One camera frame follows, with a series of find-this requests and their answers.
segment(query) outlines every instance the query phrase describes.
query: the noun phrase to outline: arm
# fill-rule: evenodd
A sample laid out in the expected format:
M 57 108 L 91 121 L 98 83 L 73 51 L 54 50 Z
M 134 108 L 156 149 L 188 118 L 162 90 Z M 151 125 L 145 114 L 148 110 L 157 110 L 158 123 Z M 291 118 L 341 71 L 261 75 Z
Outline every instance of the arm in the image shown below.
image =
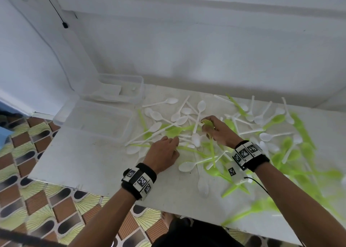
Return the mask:
M 172 166 L 179 157 L 179 152 L 175 150 L 178 144 L 178 137 L 163 137 L 151 145 L 143 163 L 159 174 Z M 69 247 L 111 246 L 135 201 L 131 193 L 120 188 L 74 238 Z
M 241 141 L 225 123 L 215 116 L 207 119 L 215 128 L 203 126 L 203 131 L 218 143 L 235 148 Z M 259 165 L 254 172 L 274 200 L 290 227 L 307 247 L 344 246 L 346 230 L 318 202 L 283 175 L 268 162 Z

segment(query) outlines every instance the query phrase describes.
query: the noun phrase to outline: transparent plastic box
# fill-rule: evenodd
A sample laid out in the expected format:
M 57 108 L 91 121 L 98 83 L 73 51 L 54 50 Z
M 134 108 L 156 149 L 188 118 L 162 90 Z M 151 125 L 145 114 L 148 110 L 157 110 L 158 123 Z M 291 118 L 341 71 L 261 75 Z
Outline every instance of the transparent plastic box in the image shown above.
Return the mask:
M 80 96 L 107 102 L 138 104 L 144 95 L 142 76 L 99 74 L 85 81 Z
M 128 109 L 85 101 L 74 96 L 59 110 L 53 123 L 123 143 L 131 135 L 134 114 Z

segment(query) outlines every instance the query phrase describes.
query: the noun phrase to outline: forearm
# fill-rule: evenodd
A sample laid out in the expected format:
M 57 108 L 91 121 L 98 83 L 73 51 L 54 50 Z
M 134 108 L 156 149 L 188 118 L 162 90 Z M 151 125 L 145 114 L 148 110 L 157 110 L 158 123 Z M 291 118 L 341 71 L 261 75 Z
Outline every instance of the forearm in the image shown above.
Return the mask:
M 279 170 L 270 163 L 263 163 L 255 173 L 283 217 L 307 247 L 344 246 L 344 227 Z
M 136 199 L 121 188 L 88 222 L 69 247 L 111 246 Z

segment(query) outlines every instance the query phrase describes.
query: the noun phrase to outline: white table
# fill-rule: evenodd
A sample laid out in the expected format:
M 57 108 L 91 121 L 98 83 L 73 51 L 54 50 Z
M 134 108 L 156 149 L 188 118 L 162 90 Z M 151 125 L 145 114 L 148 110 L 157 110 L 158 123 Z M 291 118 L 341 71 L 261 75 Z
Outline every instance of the white table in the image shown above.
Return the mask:
M 212 94 L 172 89 L 162 86 L 146 85 L 146 94 L 143 104 L 163 101 L 168 97 L 179 98 L 175 105 L 160 105 L 152 107 L 170 119 L 182 101 L 190 95 L 189 102 L 197 108 L 200 100 L 205 100 L 207 108 L 204 114 L 223 116 L 224 113 L 234 114 L 236 108 L 224 101 L 216 99 Z M 238 102 L 249 104 L 249 100 L 236 99 Z M 254 115 L 260 114 L 267 102 L 255 101 Z M 120 105 L 130 109 L 141 108 L 141 105 Z M 273 104 L 265 118 L 271 116 L 276 108 Z M 346 114 L 324 111 L 298 106 L 289 106 L 289 109 L 299 114 L 305 127 L 312 137 L 318 151 L 315 162 L 320 170 L 336 167 L 346 173 L 344 146 L 346 137 Z M 248 130 L 244 124 L 238 123 L 240 131 Z M 294 130 L 289 124 L 280 124 L 268 129 L 268 133 Z M 132 133 L 132 137 L 143 131 L 139 121 Z M 275 138 L 277 144 L 281 139 Z M 40 181 L 59 184 L 94 194 L 111 197 L 119 188 L 123 171 L 132 167 L 138 154 L 127 155 L 124 147 L 111 140 L 81 135 L 79 132 L 62 128 L 51 142 L 40 161 L 34 167 L 29 177 Z M 181 151 L 181 156 L 174 166 L 158 175 L 155 185 L 143 202 L 139 205 L 157 210 L 181 214 L 209 223 L 220 224 L 228 216 L 234 215 L 248 208 L 252 201 L 265 196 L 265 192 L 256 184 L 248 186 L 251 195 L 236 190 L 230 196 L 222 199 L 220 196 L 228 187 L 221 178 L 208 175 L 210 193 L 207 199 L 199 196 L 197 190 L 197 168 L 191 173 L 182 173 L 178 164 L 193 157 L 192 153 Z M 333 203 L 339 213 L 346 214 L 345 206 L 341 202 Z M 229 225 L 230 228 L 240 231 L 271 237 L 282 241 L 299 244 L 297 237 L 282 216 L 277 213 L 262 212 L 251 214 Z

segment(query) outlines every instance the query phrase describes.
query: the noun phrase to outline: patterned floor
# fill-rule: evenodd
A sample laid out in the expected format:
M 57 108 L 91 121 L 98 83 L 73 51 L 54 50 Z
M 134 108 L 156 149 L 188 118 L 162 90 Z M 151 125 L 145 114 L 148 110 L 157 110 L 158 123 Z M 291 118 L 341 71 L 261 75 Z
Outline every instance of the patterned floor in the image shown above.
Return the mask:
M 0 228 L 68 245 L 109 198 L 27 178 L 59 131 L 51 121 L 0 115 L 0 126 L 14 131 L 0 150 Z M 114 247 L 151 246 L 167 232 L 160 216 L 161 211 L 134 205 Z M 229 233 L 246 247 L 295 246 L 234 230 Z M 5 246 L 21 245 L 0 239 L 0 247 Z

